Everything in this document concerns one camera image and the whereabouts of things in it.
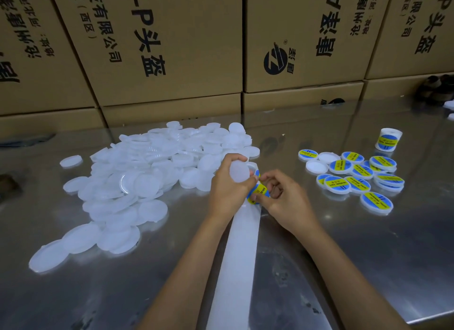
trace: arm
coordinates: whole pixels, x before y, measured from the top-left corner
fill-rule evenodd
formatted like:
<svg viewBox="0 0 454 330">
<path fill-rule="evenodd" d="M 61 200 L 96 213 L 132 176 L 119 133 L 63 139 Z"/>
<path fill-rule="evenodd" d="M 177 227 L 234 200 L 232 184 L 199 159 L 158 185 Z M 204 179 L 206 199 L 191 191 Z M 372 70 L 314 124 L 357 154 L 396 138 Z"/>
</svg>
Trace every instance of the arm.
<svg viewBox="0 0 454 330">
<path fill-rule="evenodd" d="M 229 174 L 240 154 L 228 154 L 212 179 L 208 215 L 167 279 L 138 330 L 195 329 L 201 300 L 221 235 L 257 183 L 252 176 L 235 183 Z"/>
<path fill-rule="evenodd" d="M 300 241 L 314 260 L 347 330 L 409 330 L 319 224 L 306 192 L 275 170 L 265 173 L 271 198 L 256 195 L 269 213 Z"/>
</svg>

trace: printed logo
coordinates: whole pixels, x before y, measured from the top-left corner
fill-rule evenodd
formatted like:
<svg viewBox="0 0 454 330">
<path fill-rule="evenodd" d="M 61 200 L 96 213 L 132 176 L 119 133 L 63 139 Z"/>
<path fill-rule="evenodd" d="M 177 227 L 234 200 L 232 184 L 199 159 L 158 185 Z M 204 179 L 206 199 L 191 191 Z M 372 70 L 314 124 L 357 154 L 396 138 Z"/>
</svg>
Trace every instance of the printed logo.
<svg viewBox="0 0 454 330">
<path fill-rule="evenodd" d="M 287 53 L 274 43 L 271 52 L 267 52 L 263 60 L 266 73 L 271 75 L 280 74 L 287 66 Z"/>
</svg>

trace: metal table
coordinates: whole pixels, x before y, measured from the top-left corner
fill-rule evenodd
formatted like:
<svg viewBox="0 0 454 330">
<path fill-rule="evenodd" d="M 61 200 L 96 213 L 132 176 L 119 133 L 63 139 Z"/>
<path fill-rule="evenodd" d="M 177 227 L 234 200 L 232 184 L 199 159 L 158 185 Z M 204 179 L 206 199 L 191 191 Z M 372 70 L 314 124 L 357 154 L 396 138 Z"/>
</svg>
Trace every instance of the metal table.
<svg viewBox="0 0 454 330">
<path fill-rule="evenodd" d="M 410 109 L 405 99 L 340 106 L 309 106 L 240 116 L 185 120 L 184 126 L 242 120 L 261 171 L 280 168 L 308 189 L 322 225 L 366 278 L 407 322 L 454 310 L 454 123 L 443 109 Z M 127 255 L 97 247 L 71 255 L 57 269 L 35 274 L 31 255 L 89 221 L 82 201 L 62 185 L 88 175 L 89 155 L 120 133 L 146 132 L 162 123 L 57 134 L 45 143 L 0 151 L 1 173 L 21 192 L 0 203 L 0 329 L 133 329 L 177 264 L 207 211 L 207 196 L 175 186 L 160 199 L 169 216 L 140 226 L 142 239 Z M 380 128 L 404 135 L 393 154 L 405 189 L 394 210 L 374 216 L 349 196 L 328 198 L 305 171 L 297 152 L 374 154 Z M 63 170 L 59 161 L 80 154 L 84 164 Z M 207 321 L 228 230 L 214 259 L 199 316 Z M 288 232 L 262 213 L 250 312 L 255 329 L 338 329 L 338 316 L 313 262 Z"/>
</svg>

